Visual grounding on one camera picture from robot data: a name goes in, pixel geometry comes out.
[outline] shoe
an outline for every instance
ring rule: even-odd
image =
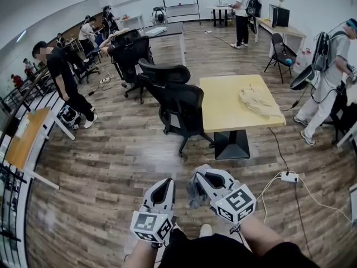
[[[237,44],[230,44],[231,47],[234,47],[238,50],[240,50],[242,48],[242,46],[237,46]]]
[[[305,127],[308,125],[307,120],[301,120],[301,119],[297,118],[296,116],[294,116],[294,121],[297,123],[303,124]]]
[[[209,224],[204,224],[201,227],[200,237],[212,236],[212,226]]]
[[[85,121],[85,124],[84,124],[84,128],[87,129],[87,128],[89,128],[90,126],[92,126],[93,123],[94,123],[94,121],[97,120],[97,118],[98,118],[98,116],[95,114],[93,121],[88,121],[88,120],[86,120],[86,121]]]
[[[307,137],[307,136],[305,135],[305,130],[302,130],[302,131],[300,132],[300,135],[301,135],[302,138],[305,139],[306,143],[308,143],[310,146],[314,146],[314,145],[315,145],[315,140],[312,139],[312,138]]]

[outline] railing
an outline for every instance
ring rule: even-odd
[[[0,197],[2,196],[0,261],[8,267],[27,267],[23,226],[25,225],[26,198],[31,179],[9,164],[6,161],[6,154],[20,120],[25,114],[38,109],[38,107],[47,107],[57,93],[54,82],[47,72],[47,67],[42,68],[35,73],[39,75],[32,83],[28,80],[31,80],[35,75],[25,81],[26,84],[24,83],[23,86],[26,87],[25,92],[15,89],[1,101],[11,114],[0,137]]]

